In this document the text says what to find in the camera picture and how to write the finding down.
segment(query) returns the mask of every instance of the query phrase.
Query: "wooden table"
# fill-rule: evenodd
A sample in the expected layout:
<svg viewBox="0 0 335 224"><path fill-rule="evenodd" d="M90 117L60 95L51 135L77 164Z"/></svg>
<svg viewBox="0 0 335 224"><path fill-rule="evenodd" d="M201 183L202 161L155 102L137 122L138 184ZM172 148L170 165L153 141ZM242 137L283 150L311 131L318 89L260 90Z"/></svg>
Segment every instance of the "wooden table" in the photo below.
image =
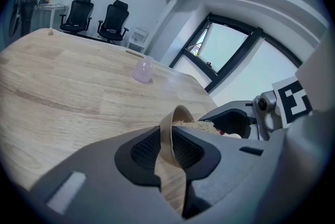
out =
<svg viewBox="0 0 335 224"><path fill-rule="evenodd" d="M26 189L81 147L156 126L179 104L195 119L216 107L189 75L155 62L153 82L142 84L131 76L141 54L48 31L0 55L0 149L8 175ZM156 172L180 211L183 172L160 158Z"/></svg>

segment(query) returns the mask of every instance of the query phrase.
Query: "window frame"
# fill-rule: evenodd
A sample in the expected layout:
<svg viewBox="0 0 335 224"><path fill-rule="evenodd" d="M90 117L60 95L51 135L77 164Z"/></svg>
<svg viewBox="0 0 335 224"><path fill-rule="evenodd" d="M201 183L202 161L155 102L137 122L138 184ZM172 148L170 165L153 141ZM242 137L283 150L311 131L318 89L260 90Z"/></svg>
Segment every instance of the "window frame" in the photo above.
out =
<svg viewBox="0 0 335 224"><path fill-rule="evenodd" d="M204 30L206 30L207 28L209 29L212 23L227 26L248 35L246 40L242 43L242 45L238 48L234 55L227 61L226 64L223 65L223 67L218 72L214 71L210 65L205 63L199 57L193 55L191 52L186 50L186 48L195 44L198 39L200 39ZM211 79L211 82L205 87L206 92L209 93L231 74L231 72L249 54L250 50L254 47L254 45L261 37L264 38L265 41L274 46L276 49L278 49L283 55L285 55L297 68L300 67L302 61L283 44L281 44L270 35L266 34L260 27L256 28L238 20L214 15L212 13L209 13L206 18L200 23L198 28L191 35L187 43L182 47L182 49L177 54L175 59L171 62L169 67L173 68L183 55L186 56Z"/></svg>

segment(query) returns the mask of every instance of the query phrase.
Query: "brown paper cup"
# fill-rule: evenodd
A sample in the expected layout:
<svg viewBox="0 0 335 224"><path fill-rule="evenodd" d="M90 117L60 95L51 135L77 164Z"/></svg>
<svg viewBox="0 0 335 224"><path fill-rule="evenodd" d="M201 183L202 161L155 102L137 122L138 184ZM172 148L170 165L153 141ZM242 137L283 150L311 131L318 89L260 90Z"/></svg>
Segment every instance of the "brown paper cup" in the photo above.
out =
<svg viewBox="0 0 335 224"><path fill-rule="evenodd" d="M184 122L192 122L194 121L192 114L188 111L188 109L183 106L177 106L171 113L166 115L160 122L161 127L161 151L160 156L167 163L180 167L177 163L174 152L173 152L173 141L172 141L172 122L174 121L184 121Z"/></svg>

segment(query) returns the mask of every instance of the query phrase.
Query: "white desk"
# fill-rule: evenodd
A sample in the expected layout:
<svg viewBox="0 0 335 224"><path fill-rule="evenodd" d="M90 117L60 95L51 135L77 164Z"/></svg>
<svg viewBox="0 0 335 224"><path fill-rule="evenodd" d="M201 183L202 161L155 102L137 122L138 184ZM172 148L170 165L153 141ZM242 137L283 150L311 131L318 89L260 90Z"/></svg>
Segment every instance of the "white desk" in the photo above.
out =
<svg viewBox="0 0 335 224"><path fill-rule="evenodd" d="M67 12L67 9L68 9L68 5L59 5L59 4L55 4L55 5L45 5L45 4L40 4L40 9L41 10L45 10L45 11L47 11L47 10L49 10L49 11L51 11L51 16L50 16L50 26L49 26L49 28L52 28L53 27L53 21L54 21L54 13L55 13L55 11L56 10L62 10L62 11L64 11L64 8L65 8L65 14L66 14L66 12ZM42 26L42 17L39 17L39 24L40 24L40 26Z"/></svg>

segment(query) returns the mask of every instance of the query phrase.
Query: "translucent pink object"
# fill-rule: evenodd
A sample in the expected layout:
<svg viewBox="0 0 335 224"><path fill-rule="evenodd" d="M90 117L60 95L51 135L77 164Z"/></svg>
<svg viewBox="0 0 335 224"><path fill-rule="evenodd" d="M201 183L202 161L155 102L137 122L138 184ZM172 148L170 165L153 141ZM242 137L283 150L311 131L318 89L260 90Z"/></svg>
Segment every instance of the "translucent pink object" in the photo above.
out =
<svg viewBox="0 0 335 224"><path fill-rule="evenodd" d="M141 83L148 83L150 81L153 76L152 60L152 57L147 56L136 64L132 71L132 77L136 81Z"/></svg>

